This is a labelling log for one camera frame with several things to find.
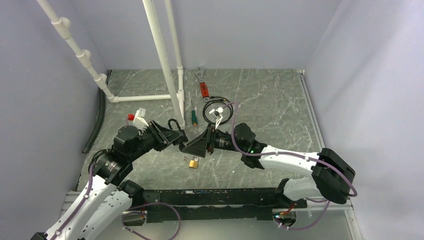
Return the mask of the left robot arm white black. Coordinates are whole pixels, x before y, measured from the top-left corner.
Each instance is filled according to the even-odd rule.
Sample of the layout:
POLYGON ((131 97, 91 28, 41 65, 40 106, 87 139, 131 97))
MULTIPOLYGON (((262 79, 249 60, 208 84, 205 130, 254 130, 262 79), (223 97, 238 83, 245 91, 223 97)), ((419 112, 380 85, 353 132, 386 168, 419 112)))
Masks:
POLYGON ((121 127, 110 148, 98 151, 89 165, 88 182, 76 200, 46 232, 36 232, 33 240, 94 240, 127 209, 144 203, 144 189, 127 180, 133 162, 144 154, 160 152, 170 145, 188 141, 180 127, 163 127, 155 121, 137 128, 121 127))

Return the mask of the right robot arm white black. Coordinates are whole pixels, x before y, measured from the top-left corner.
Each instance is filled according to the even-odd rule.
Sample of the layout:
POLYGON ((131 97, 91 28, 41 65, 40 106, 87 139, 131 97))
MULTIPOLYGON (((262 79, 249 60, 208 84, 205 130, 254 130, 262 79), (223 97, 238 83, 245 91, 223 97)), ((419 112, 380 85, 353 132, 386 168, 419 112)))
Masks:
POLYGON ((292 203, 323 198, 335 204, 345 204, 351 196, 355 171, 334 150, 320 152, 283 150, 256 140, 256 134, 246 123, 237 124, 233 132, 223 132, 208 126, 195 139, 181 144, 180 151, 204 158, 215 149, 242 154, 241 161, 251 169, 279 169, 299 174, 299 179, 284 178, 279 183, 276 203, 287 208, 292 203))

